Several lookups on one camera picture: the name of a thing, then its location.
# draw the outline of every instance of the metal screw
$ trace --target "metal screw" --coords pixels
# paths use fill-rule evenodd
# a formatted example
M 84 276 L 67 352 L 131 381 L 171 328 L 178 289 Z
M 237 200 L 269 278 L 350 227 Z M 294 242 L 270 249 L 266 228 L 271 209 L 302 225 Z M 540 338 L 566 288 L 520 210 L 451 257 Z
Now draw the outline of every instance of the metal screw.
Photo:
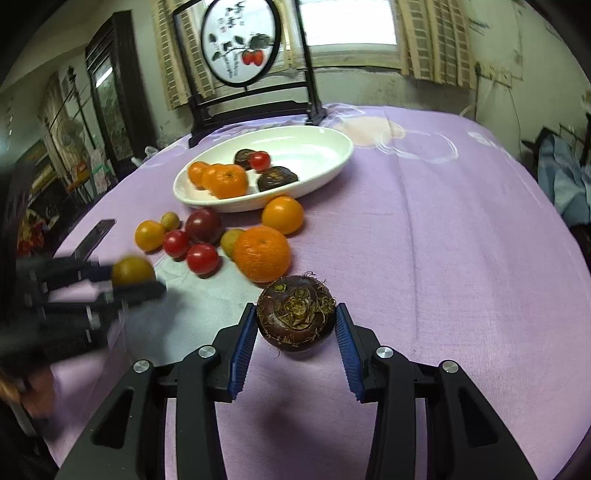
M 394 356 L 394 350 L 392 350 L 389 346 L 378 347 L 375 353 L 380 358 L 390 358 L 391 356 Z
M 206 346 L 202 346 L 199 349 L 198 353 L 201 358 L 209 358 L 209 357 L 214 356 L 216 354 L 216 349 L 215 349 L 215 347 L 212 347 L 211 345 L 206 345 Z
M 445 360 L 442 367 L 449 374 L 454 374 L 460 369 L 460 367 L 457 366 L 457 363 L 452 360 Z
M 150 368 L 150 362 L 147 360 L 138 360 L 136 363 L 134 363 L 134 372 L 136 373 L 142 374 L 148 368 Z

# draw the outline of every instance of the glass cabinet door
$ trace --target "glass cabinet door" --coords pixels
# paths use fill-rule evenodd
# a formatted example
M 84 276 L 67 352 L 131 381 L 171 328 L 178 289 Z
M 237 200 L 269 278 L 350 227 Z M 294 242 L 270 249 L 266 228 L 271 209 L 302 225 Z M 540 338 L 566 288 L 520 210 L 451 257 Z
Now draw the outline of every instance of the glass cabinet door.
M 95 71 L 93 81 L 105 122 L 105 128 L 113 146 L 113 153 L 116 160 L 132 157 L 134 153 L 129 143 L 129 136 L 125 128 L 123 115 L 121 115 L 117 89 L 115 87 L 115 74 L 110 57 L 107 57 Z

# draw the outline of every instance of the cherry tomato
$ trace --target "cherry tomato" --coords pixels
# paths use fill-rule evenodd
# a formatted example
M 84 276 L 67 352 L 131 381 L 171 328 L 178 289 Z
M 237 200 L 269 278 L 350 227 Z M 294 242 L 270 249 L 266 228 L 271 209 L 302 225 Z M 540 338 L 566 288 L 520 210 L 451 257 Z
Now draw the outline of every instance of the cherry tomato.
M 183 230 L 173 230 L 166 234 L 162 246 L 172 258 L 180 258 L 189 250 L 189 236 Z
M 193 245 L 187 253 L 187 265 L 197 275 L 206 275 L 217 268 L 220 257 L 213 245 Z
M 248 157 L 248 163 L 260 173 L 271 166 L 271 156 L 267 152 L 254 152 Z

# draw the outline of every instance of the small yellow fruit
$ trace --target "small yellow fruit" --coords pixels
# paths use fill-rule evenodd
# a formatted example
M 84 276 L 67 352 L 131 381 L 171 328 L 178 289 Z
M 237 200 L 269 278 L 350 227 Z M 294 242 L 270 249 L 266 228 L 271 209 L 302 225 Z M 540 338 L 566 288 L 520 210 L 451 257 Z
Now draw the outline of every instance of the small yellow fruit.
M 166 228 L 167 232 L 172 232 L 178 228 L 178 226 L 181 224 L 181 220 L 178 218 L 176 213 L 166 212 L 164 215 L 162 215 L 160 223 L 164 225 L 164 228 Z
M 238 237 L 242 235 L 242 232 L 244 232 L 244 230 L 241 228 L 232 228 L 223 234 L 222 239 L 220 240 L 220 245 L 228 258 L 232 258 L 234 244 L 236 243 L 236 240 L 238 240 Z
M 111 283 L 114 287 L 148 280 L 156 280 L 156 272 L 147 258 L 132 255 L 113 265 Z
M 146 220 L 135 231 L 135 244 L 144 252 L 152 252 L 162 246 L 166 229 L 162 223 Z
M 291 197 L 277 197 L 262 211 L 262 224 L 289 235 L 304 223 L 304 208 Z

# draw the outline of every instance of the round painting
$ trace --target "round painting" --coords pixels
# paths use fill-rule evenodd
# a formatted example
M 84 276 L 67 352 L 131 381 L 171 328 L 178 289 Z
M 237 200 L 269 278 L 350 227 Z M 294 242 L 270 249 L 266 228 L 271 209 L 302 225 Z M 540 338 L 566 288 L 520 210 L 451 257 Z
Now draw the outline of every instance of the round painting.
M 272 0 L 215 0 L 201 27 L 207 66 L 233 87 L 250 85 L 269 71 L 280 39 L 281 20 Z

